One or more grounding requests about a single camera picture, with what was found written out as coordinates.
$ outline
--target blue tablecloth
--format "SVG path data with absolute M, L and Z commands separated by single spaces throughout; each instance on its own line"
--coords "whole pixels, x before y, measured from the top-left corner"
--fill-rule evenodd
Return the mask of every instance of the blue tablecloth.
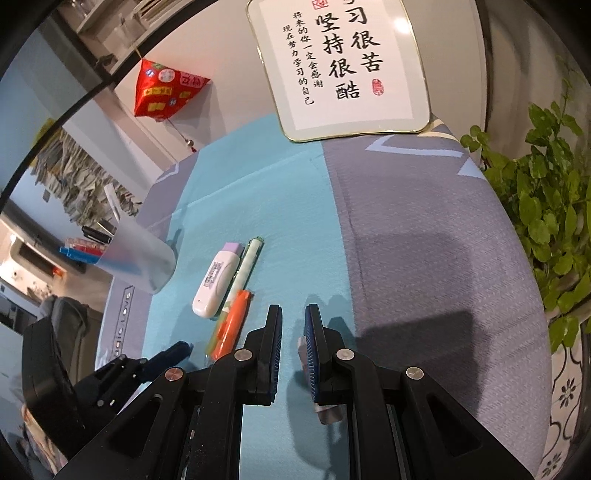
M 423 366 L 537 471 L 551 395 L 543 308 L 502 206 L 441 122 L 294 144 L 269 116 L 163 175 L 138 221 L 177 268 L 153 297 L 113 282 L 98 364 L 116 341 L 149 357 L 185 340 L 203 367 L 213 322 L 191 310 L 199 282 L 225 242 L 265 239 L 240 342 L 281 305 L 279 387 L 273 406 L 245 408 L 241 478 L 347 478 L 346 426 L 322 426 L 303 384 L 309 303 L 376 363 Z

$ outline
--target translucent cup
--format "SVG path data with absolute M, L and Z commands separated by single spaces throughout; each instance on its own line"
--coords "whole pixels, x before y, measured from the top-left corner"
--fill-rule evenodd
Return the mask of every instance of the translucent cup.
M 97 267 L 140 290 L 158 293 L 177 266 L 174 251 L 126 214 Z

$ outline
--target teal cloth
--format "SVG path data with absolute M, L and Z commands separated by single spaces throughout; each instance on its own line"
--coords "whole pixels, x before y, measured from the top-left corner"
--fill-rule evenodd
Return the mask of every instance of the teal cloth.
M 191 301 L 225 242 L 265 239 L 248 283 L 254 293 L 239 345 L 263 327 L 267 309 L 283 309 L 279 386 L 271 407 L 245 407 L 241 479 L 348 478 L 345 425 L 326 427 L 303 385 L 297 338 L 304 308 L 318 303 L 325 325 L 355 334 L 349 276 L 322 144 L 294 144 L 268 116 L 208 145 L 174 212 L 168 241 L 176 271 L 150 307 L 142 355 L 177 342 L 195 344 L 191 362 L 204 366 L 214 322 Z

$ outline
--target pen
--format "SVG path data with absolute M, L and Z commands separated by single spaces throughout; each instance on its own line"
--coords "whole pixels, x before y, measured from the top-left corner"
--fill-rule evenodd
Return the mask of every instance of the pen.
M 246 315 L 246 308 L 248 307 L 248 299 L 250 298 L 250 295 L 251 293 L 248 290 L 241 290 L 238 292 L 238 295 L 232 304 L 232 308 L 230 309 L 230 313 L 228 313 L 228 317 L 220 327 L 217 335 L 219 341 L 211 354 L 211 358 L 214 362 L 234 350 Z
M 226 320 L 230 309 L 232 308 L 232 303 L 238 295 L 240 290 L 243 290 L 246 286 L 246 282 L 248 281 L 248 277 L 251 274 L 251 271 L 255 265 L 256 259 L 258 258 L 259 252 L 261 251 L 262 246 L 265 244 L 265 241 L 260 237 L 257 236 L 253 238 L 248 245 L 244 249 L 242 254 L 242 261 L 240 262 L 240 266 L 238 267 L 238 271 L 234 276 L 234 281 L 232 285 L 230 285 L 230 291 L 228 292 L 228 296 L 226 301 L 224 302 L 222 311 L 217 318 L 217 322 L 215 327 L 213 328 L 213 333 L 211 338 L 209 339 L 209 343 L 205 347 L 205 354 L 211 355 L 213 349 L 217 345 L 218 336 L 220 327 L 222 326 L 223 322 Z

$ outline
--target orange highlighter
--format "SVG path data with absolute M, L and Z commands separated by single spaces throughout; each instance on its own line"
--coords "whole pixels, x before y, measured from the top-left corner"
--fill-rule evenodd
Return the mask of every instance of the orange highlighter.
M 234 350 L 238 335 L 240 335 L 242 322 L 246 315 L 246 308 L 248 307 L 248 299 L 250 296 L 251 293 L 248 290 L 241 290 L 238 292 L 238 295 L 236 295 L 236 299 L 232 303 L 226 321 L 220 327 L 217 334 L 217 345 L 211 354 L 211 359 L 214 362 Z

